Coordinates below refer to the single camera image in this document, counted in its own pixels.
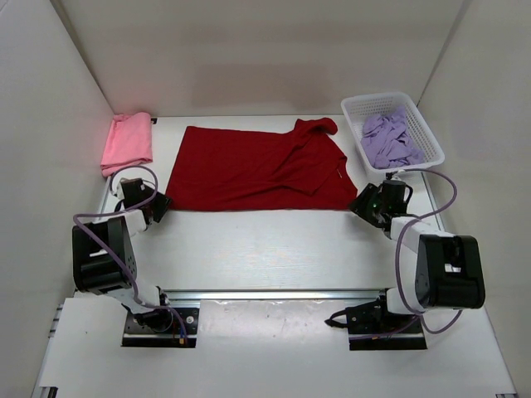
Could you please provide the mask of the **pink t shirt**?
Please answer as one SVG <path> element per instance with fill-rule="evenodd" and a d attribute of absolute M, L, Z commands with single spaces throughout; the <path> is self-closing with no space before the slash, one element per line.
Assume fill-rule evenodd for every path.
<path fill-rule="evenodd" d="M 146 112 L 117 114 L 113 117 L 100 162 L 103 177 L 123 167 L 153 161 L 151 115 Z"/>

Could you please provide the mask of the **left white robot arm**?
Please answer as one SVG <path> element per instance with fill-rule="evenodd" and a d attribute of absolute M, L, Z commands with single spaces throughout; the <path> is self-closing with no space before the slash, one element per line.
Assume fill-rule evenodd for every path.
<path fill-rule="evenodd" d="M 112 215 L 72 228 L 73 279 L 77 290 L 120 302 L 141 327 L 167 332 L 177 322 L 161 288 L 139 280 L 131 238 L 159 223 L 171 199 L 141 178 L 120 180 Z"/>

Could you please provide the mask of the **red t shirt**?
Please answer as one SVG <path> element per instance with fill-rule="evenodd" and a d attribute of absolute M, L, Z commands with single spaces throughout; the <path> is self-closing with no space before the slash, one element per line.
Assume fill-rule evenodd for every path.
<path fill-rule="evenodd" d="M 180 211 L 346 211 L 358 189 L 330 118 L 287 133 L 187 127 L 166 187 Z"/>

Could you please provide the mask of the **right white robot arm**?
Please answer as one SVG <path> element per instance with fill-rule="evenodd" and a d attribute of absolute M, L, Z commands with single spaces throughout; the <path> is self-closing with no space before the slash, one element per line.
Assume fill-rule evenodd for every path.
<path fill-rule="evenodd" d="M 462 312 L 483 307 L 485 282 L 476 238 L 442 231 L 425 223 L 423 216 L 408 213 L 412 193 L 405 182 L 387 179 L 378 186 L 369 183 L 350 204 L 354 215 L 395 242 L 396 285 L 370 303 L 333 313 L 324 321 L 327 326 L 346 328 L 357 340 L 377 340 L 422 324 L 432 309 Z M 416 256 L 412 302 L 402 282 L 404 248 Z"/>

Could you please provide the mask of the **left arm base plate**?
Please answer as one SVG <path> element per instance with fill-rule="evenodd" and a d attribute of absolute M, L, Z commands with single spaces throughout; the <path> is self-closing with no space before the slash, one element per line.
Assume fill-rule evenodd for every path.
<path fill-rule="evenodd" d="M 173 313 L 154 310 L 133 315 L 127 311 L 122 335 L 122 347 L 195 348 L 199 326 L 198 301 L 172 302 L 183 320 L 185 332 Z"/>

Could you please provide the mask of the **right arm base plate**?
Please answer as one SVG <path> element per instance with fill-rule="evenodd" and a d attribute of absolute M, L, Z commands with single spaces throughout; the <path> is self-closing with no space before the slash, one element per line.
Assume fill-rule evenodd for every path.
<path fill-rule="evenodd" d="M 382 304 L 346 308 L 348 343 L 356 351 L 420 351 L 427 344 L 416 315 L 389 313 Z"/>

